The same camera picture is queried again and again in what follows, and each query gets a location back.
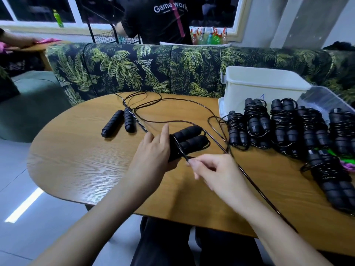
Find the right hand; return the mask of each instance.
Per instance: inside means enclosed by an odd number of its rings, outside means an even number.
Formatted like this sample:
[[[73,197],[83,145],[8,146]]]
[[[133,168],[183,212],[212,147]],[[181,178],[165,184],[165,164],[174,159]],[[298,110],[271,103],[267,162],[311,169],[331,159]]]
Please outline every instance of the right hand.
[[[195,179],[200,177],[225,203],[242,211],[257,199],[247,186],[241,170],[229,154],[204,154],[189,160]]]

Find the gray floor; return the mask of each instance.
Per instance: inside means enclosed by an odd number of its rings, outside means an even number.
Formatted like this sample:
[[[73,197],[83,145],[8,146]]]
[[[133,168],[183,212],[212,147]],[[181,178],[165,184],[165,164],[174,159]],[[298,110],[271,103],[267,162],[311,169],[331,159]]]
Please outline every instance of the gray floor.
[[[0,139],[0,265],[28,265],[85,213],[84,205],[51,197],[33,183],[26,169],[30,144]],[[22,207],[15,221],[5,222],[26,199],[38,198],[27,208]],[[140,239],[141,217],[132,215],[104,246],[95,266],[129,266]],[[259,240],[256,240],[264,262],[272,265]],[[198,256],[195,231],[189,245]]]

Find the small wooden table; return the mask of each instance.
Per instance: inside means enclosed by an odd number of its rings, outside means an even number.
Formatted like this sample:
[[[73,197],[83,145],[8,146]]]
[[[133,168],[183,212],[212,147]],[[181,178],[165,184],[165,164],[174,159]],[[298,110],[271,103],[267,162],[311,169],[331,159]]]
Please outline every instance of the small wooden table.
[[[12,50],[12,51],[23,51],[23,52],[39,52],[39,56],[43,62],[44,65],[44,70],[45,71],[52,71],[52,68],[48,62],[47,57],[45,56],[45,51],[48,47],[55,45],[55,44],[60,44],[60,43],[71,43],[69,41],[57,41],[57,42],[51,42],[51,43],[45,43],[45,44],[35,44],[33,46],[27,47],[25,49],[20,49],[19,47],[9,47],[7,50]]]
[[[129,105],[135,107],[157,97],[156,93],[137,96]],[[218,115],[218,100],[214,98],[168,94],[163,97],[187,98],[204,104]],[[47,124],[30,148],[27,166],[33,181],[60,199],[90,205],[100,201],[122,178],[144,136],[138,126],[136,134],[128,134],[121,127],[116,137],[101,137],[102,128],[118,109],[124,109],[121,99],[107,95],[74,106]],[[138,113],[148,120],[191,121],[223,143],[207,124],[211,113],[195,103],[161,101]],[[212,124],[218,127],[215,120]],[[158,134],[162,128],[162,124],[144,125],[153,134]],[[170,131],[187,126],[171,123]],[[214,142],[207,150],[194,155],[202,152],[222,153]],[[310,244],[319,250],[355,256],[355,218],[330,206],[317,184],[300,174],[301,162],[273,150],[253,147],[246,152],[233,150],[233,153],[247,174]],[[194,180],[185,161],[164,176],[158,190],[136,213],[255,237],[240,215],[203,181]]]

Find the green fabric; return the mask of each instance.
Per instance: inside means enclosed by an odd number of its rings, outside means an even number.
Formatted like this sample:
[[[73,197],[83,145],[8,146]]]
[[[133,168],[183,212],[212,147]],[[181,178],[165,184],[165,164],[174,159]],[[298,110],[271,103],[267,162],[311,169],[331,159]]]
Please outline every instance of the green fabric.
[[[32,142],[49,121],[71,105],[51,71],[28,71],[12,80],[20,95],[0,103],[0,138]]]
[[[47,54],[73,105],[132,90],[218,98],[224,95],[220,74],[227,66],[294,71],[349,104],[355,102],[352,52],[77,43],[51,47]]]
[[[19,94],[5,69],[0,66],[0,103]]]

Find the window frame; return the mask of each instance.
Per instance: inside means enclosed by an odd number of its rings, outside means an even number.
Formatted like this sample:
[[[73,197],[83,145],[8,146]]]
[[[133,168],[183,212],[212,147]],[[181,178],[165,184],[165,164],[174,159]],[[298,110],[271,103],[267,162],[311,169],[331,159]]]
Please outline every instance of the window frame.
[[[75,0],[68,0],[69,7],[73,14],[75,23],[64,23],[65,27],[60,28],[57,22],[38,22],[38,21],[19,21],[13,12],[10,4],[7,0],[2,0],[6,9],[8,10],[10,16],[12,17],[12,21],[0,21],[0,26],[9,27],[24,27],[28,28],[27,32],[31,32],[31,29],[36,29],[38,32],[39,28],[42,28],[42,33],[46,33],[46,28],[48,29],[58,29],[61,30],[61,34],[65,34],[65,29],[83,29],[87,30],[87,24],[83,23],[78,6]],[[227,32],[229,36],[233,36],[233,41],[240,42],[242,41],[244,29],[246,26],[246,21],[249,16],[251,0],[239,0],[237,11],[235,13],[235,19],[232,28],[228,28]],[[102,24],[102,23],[92,23],[90,24],[91,28],[98,29],[98,30],[110,30],[111,26],[109,24]]]

